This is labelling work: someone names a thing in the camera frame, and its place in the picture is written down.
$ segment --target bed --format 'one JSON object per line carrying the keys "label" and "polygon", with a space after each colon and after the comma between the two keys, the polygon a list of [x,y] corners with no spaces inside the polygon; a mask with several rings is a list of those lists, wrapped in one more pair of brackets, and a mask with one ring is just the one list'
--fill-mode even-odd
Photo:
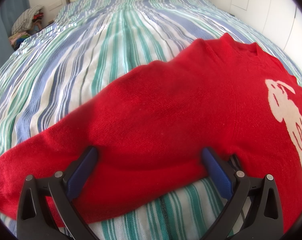
{"label": "bed", "polygon": [[[23,42],[0,69],[0,156],[136,66],[168,61],[196,38],[217,39],[226,32],[239,42],[257,42],[302,87],[302,73],[281,49],[208,0],[67,4],[52,25]],[[224,204],[205,178],[90,226],[100,239],[200,239]],[[231,235],[239,231],[249,205],[248,198]],[[16,222],[3,214],[0,218],[15,234]]]}

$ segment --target pile of clothes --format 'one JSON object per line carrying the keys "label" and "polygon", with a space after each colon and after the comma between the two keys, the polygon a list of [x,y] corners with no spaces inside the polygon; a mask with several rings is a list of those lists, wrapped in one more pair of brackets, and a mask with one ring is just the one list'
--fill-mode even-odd
{"label": "pile of clothes", "polygon": [[9,41],[14,50],[17,50],[21,43],[33,34],[41,31],[43,12],[42,5],[37,5],[23,12],[14,23]]}

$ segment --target white wardrobe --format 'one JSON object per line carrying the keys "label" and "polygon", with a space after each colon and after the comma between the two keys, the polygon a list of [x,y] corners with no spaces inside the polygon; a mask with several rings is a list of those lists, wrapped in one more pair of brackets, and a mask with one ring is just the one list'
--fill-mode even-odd
{"label": "white wardrobe", "polygon": [[210,0],[283,49],[302,71],[302,13],[293,0]]}

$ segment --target cream animal design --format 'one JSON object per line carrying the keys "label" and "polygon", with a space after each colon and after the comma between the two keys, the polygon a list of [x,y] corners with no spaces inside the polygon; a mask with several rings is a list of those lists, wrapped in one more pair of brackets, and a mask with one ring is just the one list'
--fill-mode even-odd
{"label": "cream animal design", "polygon": [[286,129],[290,135],[300,158],[302,166],[302,115],[294,102],[287,97],[286,90],[295,94],[292,87],[282,81],[266,79],[265,84],[269,89],[269,104],[276,120],[284,120]]}

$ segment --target striped bed sheet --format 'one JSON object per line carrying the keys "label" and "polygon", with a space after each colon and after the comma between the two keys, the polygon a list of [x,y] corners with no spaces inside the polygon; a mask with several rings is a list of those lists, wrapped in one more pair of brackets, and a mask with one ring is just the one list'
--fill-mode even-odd
{"label": "striped bed sheet", "polygon": [[[302,87],[301,71],[281,49],[208,0],[76,0],[66,5],[54,24],[25,40],[0,69],[0,156],[134,67],[171,60],[196,38],[217,39],[226,32],[239,42],[257,42]],[[101,240],[199,239],[224,204],[205,178],[90,227]],[[231,235],[239,231],[249,205],[248,199]],[[15,220],[0,218],[15,234]]]}

